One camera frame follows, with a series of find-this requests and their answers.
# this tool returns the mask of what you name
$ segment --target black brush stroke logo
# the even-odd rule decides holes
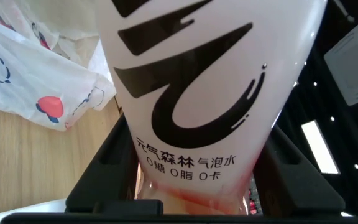
[[[120,30],[118,35],[131,53],[138,56],[194,23],[193,19],[183,24],[180,20],[211,1],[201,1],[134,27]]]
[[[149,0],[112,0],[112,3],[122,17],[127,17],[148,1]]]
[[[208,2],[210,0],[202,1],[203,5]],[[186,16],[196,8],[199,9],[200,7],[195,7],[194,4],[181,9],[181,11],[185,11],[186,13],[183,15]],[[164,21],[165,26],[167,24],[180,24],[182,17],[170,17],[169,15],[163,16],[165,19],[172,19],[171,21]],[[208,43],[157,62],[128,69],[114,68],[118,77],[134,98],[139,98],[161,87],[168,86],[156,101],[152,112],[153,131],[161,141],[184,149],[205,147],[224,139],[245,121],[244,117],[248,117],[247,112],[251,109],[262,88],[265,72],[260,74],[258,81],[251,81],[242,96],[229,110],[208,124],[195,128],[183,128],[174,123],[172,114],[178,100],[191,83],[241,40],[252,29],[252,26],[250,22]],[[178,32],[178,29],[169,29],[164,35],[154,35],[158,36],[157,40],[161,42],[176,32]],[[130,39],[137,39],[139,42],[146,41],[144,36],[136,35],[136,37]]]

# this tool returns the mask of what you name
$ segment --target bottle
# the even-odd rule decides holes
[[[165,213],[249,213],[252,169],[326,0],[96,3],[145,175],[138,198],[160,199]]]

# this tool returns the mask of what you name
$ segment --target wooden table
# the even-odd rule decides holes
[[[0,212],[66,198],[118,117],[113,99],[62,133],[0,111]]]

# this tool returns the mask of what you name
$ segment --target plastic bag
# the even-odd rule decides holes
[[[115,93],[107,74],[92,72],[0,24],[0,110],[64,131],[88,108],[103,108]]]

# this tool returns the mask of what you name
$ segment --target bottle bottom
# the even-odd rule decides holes
[[[171,189],[144,180],[138,199],[155,199],[163,202],[164,214],[185,215],[247,215],[248,191],[243,197],[225,195],[217,198],[185,190]]]

